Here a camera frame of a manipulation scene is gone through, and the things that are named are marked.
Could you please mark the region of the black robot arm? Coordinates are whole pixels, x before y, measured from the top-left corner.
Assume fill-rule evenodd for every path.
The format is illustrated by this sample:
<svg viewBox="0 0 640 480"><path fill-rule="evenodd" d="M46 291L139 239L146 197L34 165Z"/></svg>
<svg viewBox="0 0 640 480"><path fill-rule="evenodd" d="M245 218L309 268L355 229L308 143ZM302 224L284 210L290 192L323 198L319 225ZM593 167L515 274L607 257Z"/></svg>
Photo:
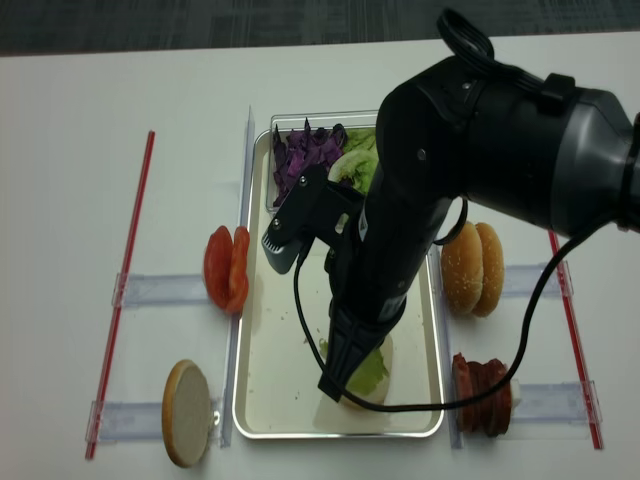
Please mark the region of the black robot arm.
<svg viewBox="0 0 640 480"><path fill-rule="evenodd" d="M639 227L639 131L617 97L550 75L526 90L450 57L394 89L376 124L379 164L329 268L329 353L319 388L349 377L398 323L453 199L567 238Z"/></svg>

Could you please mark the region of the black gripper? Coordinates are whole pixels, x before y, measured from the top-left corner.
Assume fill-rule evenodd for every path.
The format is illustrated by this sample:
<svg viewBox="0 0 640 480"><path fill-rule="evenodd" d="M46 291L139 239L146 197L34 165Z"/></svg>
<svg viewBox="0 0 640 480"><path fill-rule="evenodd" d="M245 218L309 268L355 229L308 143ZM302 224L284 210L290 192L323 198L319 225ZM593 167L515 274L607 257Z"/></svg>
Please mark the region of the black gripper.
<svg viewBox="0 0 640 480"><path fill-rule="evenodd" d="M379 165L367 195L329 181L349 214L328 262L333 299L328 351L318 388L338 402L366 357L400 320L411 286L452 199L462 193L456 167Z"/></svg>

